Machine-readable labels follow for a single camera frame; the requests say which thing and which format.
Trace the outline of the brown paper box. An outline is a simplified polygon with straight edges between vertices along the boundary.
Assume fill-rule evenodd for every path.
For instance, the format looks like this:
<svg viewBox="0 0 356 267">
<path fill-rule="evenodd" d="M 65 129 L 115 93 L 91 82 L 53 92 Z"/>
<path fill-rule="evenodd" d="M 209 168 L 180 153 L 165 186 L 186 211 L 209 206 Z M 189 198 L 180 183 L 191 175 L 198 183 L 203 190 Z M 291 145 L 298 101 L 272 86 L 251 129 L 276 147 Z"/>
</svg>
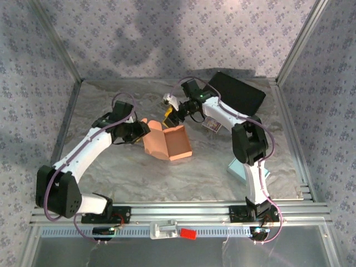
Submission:
<svg viewBox="0 0 356 267">
<path fill-rule="evenodd" d="M 143 137 L 144 149 L 148 155 L 160 160 L 175 161 L 192 156 L 190 140 L 184 125 L 163 129 L 158 121 L 148 121 L 150 132 Z"/>
</svg>

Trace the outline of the light blue paper box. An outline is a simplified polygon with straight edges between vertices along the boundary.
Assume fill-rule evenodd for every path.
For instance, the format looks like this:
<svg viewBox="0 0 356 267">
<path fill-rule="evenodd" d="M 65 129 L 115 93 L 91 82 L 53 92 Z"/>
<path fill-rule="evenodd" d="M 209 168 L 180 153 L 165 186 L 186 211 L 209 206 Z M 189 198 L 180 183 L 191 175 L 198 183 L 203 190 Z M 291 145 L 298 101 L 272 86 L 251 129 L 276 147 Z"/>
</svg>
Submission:
<svg viewBox="0 0 356 267">
<path fill-rule="evenodd" d="M 227 172 L 233 175 L 233 177 L 238 178 L 244 184 L 253 182 L 260 184 L 259 167 L 256 162 L 252 166 L 248 164 L 242 164 L 238 159 L 233 159 L 227 167 Z"/>
</svg>

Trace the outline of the small purple card box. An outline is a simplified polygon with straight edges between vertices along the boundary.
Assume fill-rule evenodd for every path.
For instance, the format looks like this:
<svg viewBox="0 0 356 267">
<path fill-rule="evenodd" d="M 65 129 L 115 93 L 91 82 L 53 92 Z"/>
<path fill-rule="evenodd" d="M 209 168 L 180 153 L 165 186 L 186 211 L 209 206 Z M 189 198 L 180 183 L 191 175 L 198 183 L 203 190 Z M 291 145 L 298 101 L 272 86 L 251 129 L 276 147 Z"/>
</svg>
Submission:
<svg viewBox="0 0 356 267">
<path fill-rule="evenodd" d="M 222 124 L 211 117 L 206 117 L 202 123 L 202 126 L 214 133 L 217 133 L 222 127 Z"/>
</svg>

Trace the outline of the black flat case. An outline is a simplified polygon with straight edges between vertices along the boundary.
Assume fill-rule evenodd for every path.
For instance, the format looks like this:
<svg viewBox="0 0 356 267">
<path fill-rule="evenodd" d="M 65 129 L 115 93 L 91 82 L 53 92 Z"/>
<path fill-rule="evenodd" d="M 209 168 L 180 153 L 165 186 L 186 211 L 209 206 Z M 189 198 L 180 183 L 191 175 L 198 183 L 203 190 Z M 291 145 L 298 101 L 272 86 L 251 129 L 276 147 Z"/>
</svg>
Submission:
<svg viewBox="0 0 356 267">
<path fill-rule="evenodd" d="M 214 74 L 208 84 L 220 92 L 224 104 L 248 116 L 257 113 L 266 97 L 263 91 L 222 72 Z"/>
</svg>

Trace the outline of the red plastic block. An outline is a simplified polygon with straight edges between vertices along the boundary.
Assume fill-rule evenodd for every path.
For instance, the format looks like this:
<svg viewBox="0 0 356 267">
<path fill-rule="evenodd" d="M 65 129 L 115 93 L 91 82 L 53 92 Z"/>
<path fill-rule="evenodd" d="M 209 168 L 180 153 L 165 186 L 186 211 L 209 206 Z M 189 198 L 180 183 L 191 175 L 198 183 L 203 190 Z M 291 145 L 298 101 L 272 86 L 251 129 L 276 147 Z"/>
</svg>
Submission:
<svg viewBox="0 0 356 267">
<path fill-rule="evenodd" d="M 180 237 L 189 240 L 196 240 L 197 231 L 193 229 L 182 228 L 180 229 Z"/>
</svg>

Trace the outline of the small black board green light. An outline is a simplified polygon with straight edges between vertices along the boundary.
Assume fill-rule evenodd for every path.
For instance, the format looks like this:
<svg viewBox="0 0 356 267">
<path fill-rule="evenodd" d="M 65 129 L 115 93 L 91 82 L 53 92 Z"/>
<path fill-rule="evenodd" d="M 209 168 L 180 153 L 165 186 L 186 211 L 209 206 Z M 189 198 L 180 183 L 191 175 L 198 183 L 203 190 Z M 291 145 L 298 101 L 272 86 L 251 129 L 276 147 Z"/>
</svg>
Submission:
<svg viewBox="0 0 356 267">
<path fill-rule="evenodd" d="M 256 242 L 264 242 L 270 233 L 269 228 L 265 227 L 250 227 L 250 239 Z"/>
<path fill-rule="evenodd" d="M 110 241 L 115 234 L 113 227 L 95 227 L 92 229 L 92 235 L 96 241 Z"/>
</svg>

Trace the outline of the aluminium side rail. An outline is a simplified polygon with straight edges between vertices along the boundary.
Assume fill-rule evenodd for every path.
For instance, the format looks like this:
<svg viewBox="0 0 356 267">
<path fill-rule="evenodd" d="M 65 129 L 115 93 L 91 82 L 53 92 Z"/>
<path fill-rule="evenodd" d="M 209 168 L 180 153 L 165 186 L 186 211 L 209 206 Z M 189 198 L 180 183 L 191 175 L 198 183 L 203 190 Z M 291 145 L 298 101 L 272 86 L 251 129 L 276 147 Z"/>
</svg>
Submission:
<svg viewBox="0 0 356 267">
<path fill-rule="evenodd" d="M 276 80 L 270 78 L 269 85 L 278 109 L 278 114 L 281 118 L 281 124 L 283 126 L 291 157 L 296 169 L 303 199 L 305 201 L 318 202 L 318 197 L 313 188 L 310 172 L 306 164 L 306 159 L 303 154 L 298 134 L 294 127 L 293 118 L 289 111 L 286 98 L 283 91 L 278 87 Z"/>
<path fill-rule="evenodd" d="M 75 82 L 73 86 L 69 102 L 66 105 L 65 114 L 57 136 L 55 147 L 53 149 L 53 153 L 50 159 L 50 164 L 41 166 L 36 173 L 36 198 L 35 198 L 36 206 L 43 207 L 43 198 L 45 195 L 46 186 L 50 179 L 50 177 L 48 178 L 47 176 L 53 173 L 52 165 L 57 161 L 59 161 L 62 155 L 62 150 L 65 143 L 65 137 L 67 136 L 68 128 L 71 122 L 77 97 L 81 88 L 81 83 L 82 83 L 81 81 Z"/>
</svg>

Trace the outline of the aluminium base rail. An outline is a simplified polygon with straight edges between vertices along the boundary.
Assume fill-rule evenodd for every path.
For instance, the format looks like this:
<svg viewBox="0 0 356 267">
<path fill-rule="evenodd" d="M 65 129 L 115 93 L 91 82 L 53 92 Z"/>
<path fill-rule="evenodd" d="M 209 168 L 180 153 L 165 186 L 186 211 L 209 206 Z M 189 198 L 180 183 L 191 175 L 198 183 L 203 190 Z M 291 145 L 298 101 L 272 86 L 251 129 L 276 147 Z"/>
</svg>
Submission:
<svg viewBox="0 0 356 267">
<path fill-rule="evenodd" d="M 276 204 L 283 214 L 283 222 L 292 225 L 331 223 L 328 205 L 323 202 L 282 200 Z M 176 220 L 181 225 L 218 225 L 230 222 L 229 207 L 244 206 L 237 201 L 203 202 L 131 202 L 114 204 L 116 209 L 129 207 L 130 224 L 147 225 L 156 220 Z"/>
</svg>

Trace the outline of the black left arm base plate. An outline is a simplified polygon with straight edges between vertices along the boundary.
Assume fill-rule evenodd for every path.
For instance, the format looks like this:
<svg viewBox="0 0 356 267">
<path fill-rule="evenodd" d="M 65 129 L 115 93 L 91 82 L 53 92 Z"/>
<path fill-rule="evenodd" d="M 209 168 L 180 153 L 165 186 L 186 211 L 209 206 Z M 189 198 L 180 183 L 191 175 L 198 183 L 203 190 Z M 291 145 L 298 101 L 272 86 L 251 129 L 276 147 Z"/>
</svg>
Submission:
<svg viewBox="0 0 356 267">
<path fill-rule="evenodd" d="M 103 214 L 85 214 L 82 224 L 128 224 L 131 217 L 130 206 L 110 206 Z"/>
</svg>

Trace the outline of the white plastic bracket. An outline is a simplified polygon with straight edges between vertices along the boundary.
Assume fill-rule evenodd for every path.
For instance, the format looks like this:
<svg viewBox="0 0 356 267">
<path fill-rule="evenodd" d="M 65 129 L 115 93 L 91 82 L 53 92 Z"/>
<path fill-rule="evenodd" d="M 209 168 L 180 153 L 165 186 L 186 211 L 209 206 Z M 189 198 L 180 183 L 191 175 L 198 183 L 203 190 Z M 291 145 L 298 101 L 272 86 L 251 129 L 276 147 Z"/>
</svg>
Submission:
<svg viewBox="0 0 356 267">
<path fill-rule="evenodd" d="M 161 220 L 150 222 L 150 238 L 171 239 L 178 237 L 177 221 L 176 220 Z"/>
</svg>

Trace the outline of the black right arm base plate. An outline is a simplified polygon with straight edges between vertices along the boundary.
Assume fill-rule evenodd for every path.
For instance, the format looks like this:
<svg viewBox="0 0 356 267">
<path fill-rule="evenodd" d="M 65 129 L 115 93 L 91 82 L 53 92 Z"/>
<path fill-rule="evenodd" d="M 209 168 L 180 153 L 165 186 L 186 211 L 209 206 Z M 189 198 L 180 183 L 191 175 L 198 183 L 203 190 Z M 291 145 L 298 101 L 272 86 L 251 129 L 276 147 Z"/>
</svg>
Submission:
<svg viewBox="0 0 356 267">
<path fill-rule="evenodd" d="M 265 223 L 280 221 L 279 214 L 275 207 L 271 207 L 257 215 L 252 208 L 242 205 L 229 206 L 229 218 L 232 223 Z"/>
</svg>

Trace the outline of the aluminium frame post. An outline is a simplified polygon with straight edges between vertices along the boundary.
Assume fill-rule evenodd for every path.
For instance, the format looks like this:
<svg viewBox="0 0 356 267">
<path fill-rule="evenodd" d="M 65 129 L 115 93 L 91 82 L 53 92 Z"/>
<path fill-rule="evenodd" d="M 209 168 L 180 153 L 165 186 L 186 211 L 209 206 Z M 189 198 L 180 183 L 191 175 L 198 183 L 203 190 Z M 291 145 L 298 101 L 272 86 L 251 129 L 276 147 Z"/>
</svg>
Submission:
<svg viewBox="0 0 356 267">
<path fill-rule="evenodd" d="M 289 73 L 292 71 L 304 47 L 306 46 L 314 28 L 317 26 L 322 14 L 327 8 L 330 0 L 315 0 L 304 25 L 302 26 L 285 62 L 283 63 L 278 75 L 276 76 L 276 84 L 283 85 Z"/>
</svg>

